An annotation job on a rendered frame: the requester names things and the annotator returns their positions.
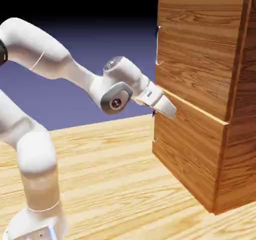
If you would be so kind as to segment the short wooden cabinet door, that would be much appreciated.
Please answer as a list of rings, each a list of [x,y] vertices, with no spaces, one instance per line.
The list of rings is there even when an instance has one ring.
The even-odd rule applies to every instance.
[[[177,107],[176,119],[156,113],[158,141],[152,144],[152,151],[206,210],[213,212],[228,124],[175,95],[167,97]]]

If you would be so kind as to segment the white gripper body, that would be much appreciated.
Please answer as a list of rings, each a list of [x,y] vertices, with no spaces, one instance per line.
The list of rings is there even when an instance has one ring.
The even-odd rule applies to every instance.
[[[171,119],[176,118],[177,108],[165,95],[161,96],[159,101],[154,106],[154,110]]]

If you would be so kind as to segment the light wooden cabinet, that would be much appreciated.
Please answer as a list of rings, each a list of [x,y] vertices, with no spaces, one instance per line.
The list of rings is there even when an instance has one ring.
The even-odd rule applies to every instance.
[[[230,117],[223,121],[227,128],[219,159],[214,214],[256,201],[256,0],[251,2],[231,86]],[[162,89],[166,95],[175,95]]]

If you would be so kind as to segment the tall wooden cabinet door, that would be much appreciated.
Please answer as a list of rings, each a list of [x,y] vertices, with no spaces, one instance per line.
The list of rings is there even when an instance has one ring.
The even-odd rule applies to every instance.
[[[252,0],[159,0],[158,85],[227,121]]]

